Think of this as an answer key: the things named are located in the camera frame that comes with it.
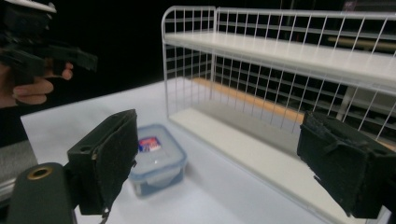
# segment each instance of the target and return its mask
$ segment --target wire rack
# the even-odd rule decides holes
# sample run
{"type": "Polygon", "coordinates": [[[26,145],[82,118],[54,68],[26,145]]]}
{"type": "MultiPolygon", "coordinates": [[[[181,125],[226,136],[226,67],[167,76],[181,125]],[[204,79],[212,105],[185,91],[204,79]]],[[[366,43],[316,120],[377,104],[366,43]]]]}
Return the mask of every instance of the wire rack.
{"type": "MultiPolygon", "coordinates": [[[[299,134],[304,112],[321,111],[394,149],[395,27],[391,13],[172,7],[163,17],[168,115],[216,101],[299,134]],[[202,42],[203,34],[238,39],[228,49],[213,36],[202,42]],[[177,35],[200,37],[193,42],[177,35]],[[270,57],[242,51],[249,41],[278,48],[270,57]],[[232,50],[235,42],[240,49],[232,50]],[[339,64],[322,55],[320,66],[301,63],[319,50],[343,61],[363,58],[339,64]],[[361,77],[362,67],[371,74],[361,77]]],[[[268,46],[262,51],[271,51],[268,46]]]]}

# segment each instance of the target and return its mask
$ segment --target metal wire grid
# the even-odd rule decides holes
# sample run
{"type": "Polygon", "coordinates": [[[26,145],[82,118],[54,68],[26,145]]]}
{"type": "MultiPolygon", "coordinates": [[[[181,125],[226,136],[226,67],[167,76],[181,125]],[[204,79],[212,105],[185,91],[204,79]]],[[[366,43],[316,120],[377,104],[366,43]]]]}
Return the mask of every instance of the metal wire grid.
{"type": "MultiPolygon", "coordinates": [[[[396,55],[396,16],[388,13],[174,7],[166,15],[164,35],[223,32],[396,55]]],[[[165,41],[163,52],[169,115],[213,100],[298,133],[304,112],[317,110],[376,140],[396,142],[396,87],[361,84],[342,74],[318,76],[309,70],[165,41]]]]}

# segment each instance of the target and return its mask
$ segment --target white tabletop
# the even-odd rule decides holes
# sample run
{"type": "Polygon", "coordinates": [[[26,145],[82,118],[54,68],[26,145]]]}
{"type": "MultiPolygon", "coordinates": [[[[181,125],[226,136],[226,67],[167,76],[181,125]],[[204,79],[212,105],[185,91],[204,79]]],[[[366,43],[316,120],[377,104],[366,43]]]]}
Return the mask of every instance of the white tabletop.
{"type": "MultiPolygon", "coordinates": [[[[67,163],[66,152],[108,116],[134,108],[137,125],[164,125],[188,155],[182,182],[137,198],[125,181],[107,223],[324,223],[263,180],[166,117],[163,82],[22,117],[39,163],[67,163]]],[[[98,223],[81,216],[78,223],[98,223]]]]}

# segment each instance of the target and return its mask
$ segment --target plastic food container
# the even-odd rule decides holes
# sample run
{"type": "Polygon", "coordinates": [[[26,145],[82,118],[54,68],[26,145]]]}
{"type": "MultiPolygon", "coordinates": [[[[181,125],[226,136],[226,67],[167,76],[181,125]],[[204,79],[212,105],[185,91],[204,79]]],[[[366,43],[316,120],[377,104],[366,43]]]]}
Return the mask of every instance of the plastic food container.
{"type": "Polygon", "coordinates": [[[172,186],[183,179],[187,154],[161,124],[137,129],[139,149],[137,165],[129,178],[137,196],[146,196],[172,186]]]}

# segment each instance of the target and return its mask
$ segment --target container label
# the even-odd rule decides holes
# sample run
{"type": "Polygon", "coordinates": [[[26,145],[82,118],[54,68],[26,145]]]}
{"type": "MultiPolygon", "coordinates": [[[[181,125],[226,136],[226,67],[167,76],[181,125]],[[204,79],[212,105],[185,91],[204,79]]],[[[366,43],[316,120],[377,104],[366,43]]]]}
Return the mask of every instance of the container label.
{"type": "Polygon", "coordinates": [[[150,152],[161,148],[157,137],[146,137],[139,140],[139,152],[150,152]]]}

